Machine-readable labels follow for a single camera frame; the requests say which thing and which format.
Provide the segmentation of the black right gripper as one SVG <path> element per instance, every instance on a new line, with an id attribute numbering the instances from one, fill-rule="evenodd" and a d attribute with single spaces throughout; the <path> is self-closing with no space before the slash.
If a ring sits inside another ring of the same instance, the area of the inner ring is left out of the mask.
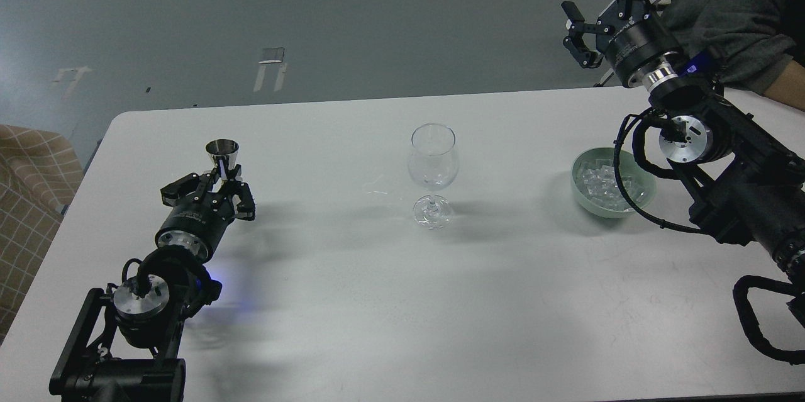
<path id="1" fill-rule="evenodd" d="M 684 50 L 659 20 L 658 5 L 670 0 L 614 0 L 601 13 L 596 24 L 586 19 L 572 1 L 563 1 L 561 8 L 567 16 L 567 36 L 564 47 L 582 69 L 598 69 L 604 60 L 623 87 L 636 87 L 638 71 L 646 66 L 656 67 L 669 54 L 674 63 L 681 60 Z M 597 49 L 591 50 L 584 35 L 598 35 Z"/>

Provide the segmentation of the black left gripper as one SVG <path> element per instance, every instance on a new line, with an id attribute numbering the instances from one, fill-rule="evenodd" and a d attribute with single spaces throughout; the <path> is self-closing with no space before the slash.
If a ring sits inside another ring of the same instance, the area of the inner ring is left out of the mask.
<path id="1" fill-rule="evenodd" d="M 241 167 L 190 173 L 159 191 L 163 205 L 173 207 L 155 235 L 157 247 L 178 245 L 196 260 L 209 262 L 225 230 L 234 220 L 253 221 L 256 205 Z M 213 191 L 221 181 L 218 193 Z"/>

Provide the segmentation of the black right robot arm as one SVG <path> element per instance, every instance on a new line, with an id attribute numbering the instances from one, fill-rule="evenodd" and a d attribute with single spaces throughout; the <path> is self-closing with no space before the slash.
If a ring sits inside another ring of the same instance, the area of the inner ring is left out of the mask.
<path id="1" fill-rule="evenodd" d="M 756 350 L 801 365 L 802 350 L 781 350 L 765 339 L 748 291 L 790 296 L 787 306 L 803 322 L 803 160 L 724 97 L 716 52 L 687 56 L 661 23 L 657 3 L 613 0 L 594 23 L 586 23 L 575 4 L 564 1 L 563 45 L 584 69 L 607 63 L 623 87 L 647 90 L 650 106 L 622 121 L 613 158 L 620 164 L 631 136 L 642 170 L 684 185 L 692 198 L 692 225 L 657 218 L 630 195 L 626 203 L 662 229 L 708 235 L 719 243 L 761 244 L 787 281 L 741 277 L 733 288 L 736 312 Z"/>

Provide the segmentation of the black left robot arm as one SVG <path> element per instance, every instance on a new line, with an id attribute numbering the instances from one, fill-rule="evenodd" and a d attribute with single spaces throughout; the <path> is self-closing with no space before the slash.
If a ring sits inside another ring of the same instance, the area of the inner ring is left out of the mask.
<path id="1" fill-rule="evenodd" d="M 181 401 L 187 319 L 219 299 L 205 264 L 236 220 L 256 207 L 238 164 L 216 161 L 161 189 L 170 213 L 155 250 L 123 266 L 119 284 L 93 288 L 58 357 L 48 390 L 63 401 Z"/>

